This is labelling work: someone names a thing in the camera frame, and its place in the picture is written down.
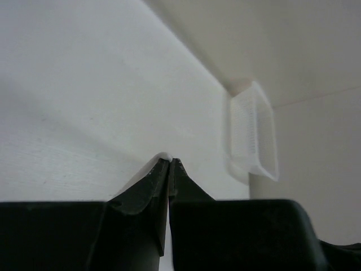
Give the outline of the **white tank top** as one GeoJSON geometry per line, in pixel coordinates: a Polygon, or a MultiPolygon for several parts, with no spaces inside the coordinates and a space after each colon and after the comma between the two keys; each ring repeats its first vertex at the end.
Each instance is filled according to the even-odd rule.
{"type": "Polygon", "coordinates": [[[165,251],[168,209],[168,174],[172,158],[155,155],[109,201],[107,233],[109,270],[158,270],[165,251]]]}

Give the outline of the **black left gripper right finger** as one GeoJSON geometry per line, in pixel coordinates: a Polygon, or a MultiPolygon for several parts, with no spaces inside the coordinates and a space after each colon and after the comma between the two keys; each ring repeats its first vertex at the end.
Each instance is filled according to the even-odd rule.
{"type": "Polygon", "coordinates": [[[175,270],[326,270],[305,210],[295,201],[215,200],[174,159],[169,222],[175,270]]]}

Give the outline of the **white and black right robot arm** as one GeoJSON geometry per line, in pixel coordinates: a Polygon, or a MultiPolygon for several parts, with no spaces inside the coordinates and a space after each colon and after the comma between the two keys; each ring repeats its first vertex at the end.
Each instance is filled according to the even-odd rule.
{"type": "Polygon", "coordinates": [[[355,271],[361,269],[360,243],[334,245],[320,241],[328,270],[355,271]]]}

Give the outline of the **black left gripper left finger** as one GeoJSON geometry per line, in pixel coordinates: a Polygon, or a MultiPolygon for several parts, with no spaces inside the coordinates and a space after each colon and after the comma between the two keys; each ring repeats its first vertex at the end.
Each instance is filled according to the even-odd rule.
{"type": "Polygon", "coordinates": [[[107,202],[3,202],[2,270],[158,270],[170,163],[107,202]]]}

